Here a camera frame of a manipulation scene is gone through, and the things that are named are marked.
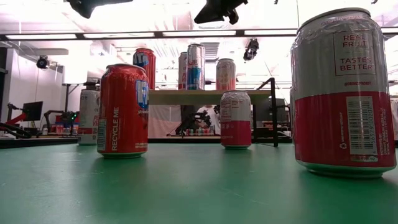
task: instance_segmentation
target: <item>can rim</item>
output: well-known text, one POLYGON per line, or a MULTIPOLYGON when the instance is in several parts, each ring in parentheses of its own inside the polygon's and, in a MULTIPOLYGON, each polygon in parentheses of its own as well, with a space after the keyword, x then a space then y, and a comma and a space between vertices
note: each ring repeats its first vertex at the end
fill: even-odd
POLYGON ((234 61, 234 60, 231 59, 231 58, 220 58, 220 59, 218 59, 218 61, 220 61, 220 60, 231 60, 231 61, 234 61))
POLYGON ((130 64, 127 64, 127 63, 116 63, 116 64, 113 64, 113 65, 108 65, 108 66, 106 66, 106 69, 108 69, 109 67, 116 67, 116 66, 127 66, 127 67, 140 68, 140 69, 143 70, 145 73, 147 73, 146 70, 145 70, 144 68, 142 68, 142 67, 140 67, 140 66, 138 66, 138 65, 130 65, 130 64))
POLYGON ((246 90, 228 90, 228 91, 225 91, 224 93, 229 93, 229 92, 233 92, 233 91, 238 91, 238 92, 247 93, 246 90))
POLYGON ((190 44, 190 45, 188 45, 188 47, 191 47, 191 46, 199 46, 199 47, 204 47, 204 45, 203 45, 203 44, 190 44))
POLYGON ((147 48, 145 48, 145 47, 139 47, 139 48, 136 49, 136 51, 137 51, 137 50, 149 50, 149 51, 153 52, 152 49, 147 49, 147 48))
POLYGON ((371 13, 370 13, 368 10, 363 9, 363 8, 360 8, 360 7, 347 7, 347 8, 341 8, 341 9, 335 9, 335 10, 331 10, 331 11, 327 11, 327 12, 321 13, 321 14, 319 14, 319 15, 317 15, 317 16, 314 16, 314 17, 312 17, 311 19, 305 21, 305 22, 297 29, 297 33, 296 33, 296 34, 298 34, 299 31, 300 31, 304 26, 308 25, 310 22, 312 22, 312 21, 314 21, 314 20, 316 20, 316 19, 322 18, 322 17, 324 17, 324 16, 328 16, 328 15, 331 15, 331 14, 339 13, 339 12, 349 12, 349 11, 364 12, 364 13, 366 13, 369 17, 371 16, 371 13))

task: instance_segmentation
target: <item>green tabletop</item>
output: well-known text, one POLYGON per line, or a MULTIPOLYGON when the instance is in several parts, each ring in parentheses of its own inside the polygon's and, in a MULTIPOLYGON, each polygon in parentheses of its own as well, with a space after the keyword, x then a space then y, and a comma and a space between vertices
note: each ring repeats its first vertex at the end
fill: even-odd
POLYGON ((0 223, 398 223, 398 170, 317 176, 291 144, 150 144, 125 160, 74 144, 3 149, 0 223))

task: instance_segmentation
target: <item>barcode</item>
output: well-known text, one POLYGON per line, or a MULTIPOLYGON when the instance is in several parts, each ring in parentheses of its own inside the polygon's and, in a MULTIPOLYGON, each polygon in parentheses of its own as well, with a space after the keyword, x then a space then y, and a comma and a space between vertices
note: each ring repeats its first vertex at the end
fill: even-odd
POLYGON ((106 119, 98 121, 97 150, 105 150, 106 145, 106 119))
POLYGON ((377 155, 371 96, 346 98, 351 155, 377 155))

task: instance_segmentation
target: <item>fluorescent light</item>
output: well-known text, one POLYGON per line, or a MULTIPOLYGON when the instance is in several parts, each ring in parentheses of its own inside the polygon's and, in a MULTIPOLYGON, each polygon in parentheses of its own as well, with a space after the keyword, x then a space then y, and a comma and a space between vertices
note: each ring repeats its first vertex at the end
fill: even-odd
POLYGON ((153 32, 131 32, 131 33, 103 33, 103 34, 83 34, 86 38, 126 38, 126 37, 154 37, 153 32))
POLYGON ((391 27, 391 28, 381 28, 381 32, 383 33, 395 33, 398 32, 398 28, 391 27))
POLYGON ((296 35, 297 29, 289 30, 245 30, 244 35, 296 35))
POLYGON ((76 39, 74 34, 32 34, 32 35, 6 35, 6 37, 10 40, 38 40, 38 39, 76 39))
POLYGON ((163 32, 165 37, 193 37, 193 36, 221 36, 221 35, 235 35, 235 30, 212 30, 212 31, 177 31, 177 32, 163 32))

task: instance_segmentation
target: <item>camera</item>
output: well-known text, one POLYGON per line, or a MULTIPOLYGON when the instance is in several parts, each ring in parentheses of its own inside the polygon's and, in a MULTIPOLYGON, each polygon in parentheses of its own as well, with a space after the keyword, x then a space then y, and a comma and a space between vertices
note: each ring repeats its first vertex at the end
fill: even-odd
POLYGON ((95 7, 107 4, 131 2, 132 0, 67 0, 73 10, 86 19, 91 17, 95 7))
POLYGON ((50 62, 48 60, 47 56, 40 56, 40 58, 38 59, 37 63, 36 63, 37 68, 41 68, 41 69, 48 69, 50 66, 50 62))
POLYGON ((206 5, 201 9, 194 21, 197 24, 206 22, 224 21, 224 16, 229 18, 230 24, 238 22, 239 16, 235 8, 247 0, 207 0, 206 5))
POLYGON ((246 50, 243 54, 243 59, 245 61, 252 60, 257 55, 257 50, 260 48, 259 42, 256 38, 251 38, 248 45, 246 46, 246 50))

